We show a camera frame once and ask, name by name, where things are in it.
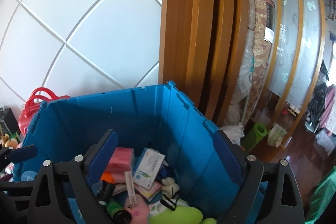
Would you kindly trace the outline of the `brown bear plush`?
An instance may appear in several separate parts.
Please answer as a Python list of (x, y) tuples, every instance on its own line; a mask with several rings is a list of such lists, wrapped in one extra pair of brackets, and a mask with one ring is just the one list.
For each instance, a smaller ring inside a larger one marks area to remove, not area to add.
[(1, 146), (2, 147), (13, 147), (16, 149), (18, 146), (18, 142), (15, 138), (10, 139), (8, 134), (1, 135)]

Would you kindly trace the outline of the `black gift box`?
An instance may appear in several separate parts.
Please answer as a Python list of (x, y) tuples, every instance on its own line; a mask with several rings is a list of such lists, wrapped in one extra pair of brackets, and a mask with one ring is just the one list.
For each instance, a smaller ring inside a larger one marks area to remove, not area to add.
[(1, 108), (1, 134), (12, 136), (19, 130), (18, 122), (11, 108)]

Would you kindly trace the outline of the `green bottle black cap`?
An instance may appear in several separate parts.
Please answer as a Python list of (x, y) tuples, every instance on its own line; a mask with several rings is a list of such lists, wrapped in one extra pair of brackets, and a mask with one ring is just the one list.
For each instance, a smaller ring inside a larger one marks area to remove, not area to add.
[(116, 200), (111, 199), (107, 206), (106, 212), (110, 216), (112, 223), (115, 224), (129, 224), (131, 223), (131, 214), (122, 207)]

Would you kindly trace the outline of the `pink tissue pack in crate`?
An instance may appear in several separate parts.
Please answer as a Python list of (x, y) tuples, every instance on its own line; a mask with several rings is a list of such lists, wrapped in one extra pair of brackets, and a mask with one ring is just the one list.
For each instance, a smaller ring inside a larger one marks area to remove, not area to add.
[(133, 170), (135, 154), (133, 148), (117, 147), (110, 158), (106, 171), (112, 173), (124, 173)]

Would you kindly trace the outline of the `red toy suitcase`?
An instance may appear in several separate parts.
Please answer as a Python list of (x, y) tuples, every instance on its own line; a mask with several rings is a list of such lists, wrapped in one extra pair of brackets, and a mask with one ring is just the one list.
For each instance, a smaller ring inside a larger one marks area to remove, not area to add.
[(18, 126), (23, 134), (26, 136), (28, 131), (28, 126), (33, 118), (33, 116), (40, 109), (40, 105), (43, 101), (51, 102), (60, 99), (68, 99), (70, 96), (57, 96), (52, 90), (44, 87), (36, 88), (26, 101), (24, 108), (19, 116)]

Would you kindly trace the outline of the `pink round plush in crate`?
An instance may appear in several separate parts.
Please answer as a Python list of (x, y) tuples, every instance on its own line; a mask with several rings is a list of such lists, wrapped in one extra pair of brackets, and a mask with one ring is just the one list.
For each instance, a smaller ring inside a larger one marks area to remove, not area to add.
[(148, 224), (149, 206), (141, 195), (136, 194), (135, 198), (136, 204), (132, 205), (129, 197), (124, 203), (125, 210), (131, 214), (130, 224)]

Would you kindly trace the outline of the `green rolled mat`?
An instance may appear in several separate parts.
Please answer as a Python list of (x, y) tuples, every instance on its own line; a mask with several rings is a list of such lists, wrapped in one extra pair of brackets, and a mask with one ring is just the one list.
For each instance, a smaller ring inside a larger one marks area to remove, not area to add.
[(255, 123), (249, 133), (241, 140), (241, 146), (249, 153), (265, 136), (268, 130), (261, 123)]

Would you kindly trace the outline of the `pink square notebook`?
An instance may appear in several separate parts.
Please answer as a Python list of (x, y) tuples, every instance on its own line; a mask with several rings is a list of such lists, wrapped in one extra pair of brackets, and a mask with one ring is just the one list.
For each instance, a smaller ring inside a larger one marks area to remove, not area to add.
[(151, 201), (154, 196), (161, 191), (162, 184), (154, 181), (150, 189), (142, 186), (137, 186), (137, 192), (147, 201)]

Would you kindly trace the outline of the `white blue medicine box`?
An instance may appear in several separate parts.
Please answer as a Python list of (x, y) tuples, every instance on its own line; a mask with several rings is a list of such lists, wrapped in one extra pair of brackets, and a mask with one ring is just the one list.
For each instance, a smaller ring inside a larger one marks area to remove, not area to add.
[(150, 189), (159, 173), (165, 155), (145, 148), (133, 170), (133, 182), (145, 189)]

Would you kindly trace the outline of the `white bunny plush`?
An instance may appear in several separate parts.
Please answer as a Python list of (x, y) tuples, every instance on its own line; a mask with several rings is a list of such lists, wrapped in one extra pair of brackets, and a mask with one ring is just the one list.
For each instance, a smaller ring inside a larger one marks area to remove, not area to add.
[(169, 199), (175, 198), (177, 193), (180, 191), (179, 185), (175, 182), (174, 178), (167, 177), (162, 179), (161, 192), (162, 195), (165, 195)]

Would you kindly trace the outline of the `green plush toy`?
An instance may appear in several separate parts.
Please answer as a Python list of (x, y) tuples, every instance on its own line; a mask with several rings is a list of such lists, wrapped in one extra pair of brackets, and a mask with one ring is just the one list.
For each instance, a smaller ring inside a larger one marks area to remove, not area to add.
[(150, 207), (148, 223), (152, 224), (206, 224), (217, 223), (214, 218), (203, 218), (200, 210), (189, 206), (177, 206), (175, 210), (155, 204)]

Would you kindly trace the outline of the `blue plastic storage crate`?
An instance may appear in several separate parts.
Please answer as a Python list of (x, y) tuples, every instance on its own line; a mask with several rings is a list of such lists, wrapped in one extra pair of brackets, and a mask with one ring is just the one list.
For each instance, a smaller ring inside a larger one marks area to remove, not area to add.
[(108, 130), (116, 132), (118, 147), (132, 148), (136, 156), (146, 148), (164, 155), (182, 198), (205, 217), (228, 214), (243, 170), (218, 127), (174, 83), (43, 102), (23, 142), (38, 153), (15, 165), (14, 180), (25, 171), (39, 172), (46, 160), (84, 155)]

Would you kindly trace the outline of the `rolled patterned carpet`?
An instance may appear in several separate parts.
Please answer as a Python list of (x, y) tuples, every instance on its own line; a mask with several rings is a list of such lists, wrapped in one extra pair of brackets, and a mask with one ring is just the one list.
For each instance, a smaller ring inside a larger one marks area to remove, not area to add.
[(276, 8), (272, 0), (249, 0), (249, 24), (239, 76), (224, 125), (245, 125), (264, 87), (274, 40)]

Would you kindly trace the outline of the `wooden glass partition screen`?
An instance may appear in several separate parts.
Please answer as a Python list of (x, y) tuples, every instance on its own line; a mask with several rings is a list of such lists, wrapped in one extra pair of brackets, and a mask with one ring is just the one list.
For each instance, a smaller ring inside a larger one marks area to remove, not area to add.
[(317, 84), (325, 47), (323, 0), (272, 0), (273, 26), (269, 68), (261, 108), (270, 110), (268, 128), (282, 127), (290, 140), (303, 118)]

